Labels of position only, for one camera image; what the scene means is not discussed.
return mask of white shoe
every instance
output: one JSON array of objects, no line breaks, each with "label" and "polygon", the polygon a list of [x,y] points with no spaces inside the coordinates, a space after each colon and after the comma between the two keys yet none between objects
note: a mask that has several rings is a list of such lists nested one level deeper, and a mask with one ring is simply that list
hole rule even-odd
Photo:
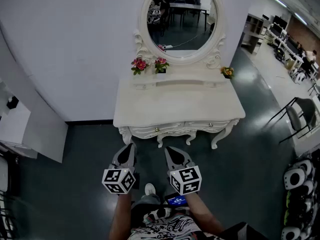
[{"label": "white shoe", "polygon": [[144,187],[144,192],[147,196],[151,195],[151,194],[156,194],[156,188],[154,185],[152,185],[151,183],[148,183],[145,185]]}]

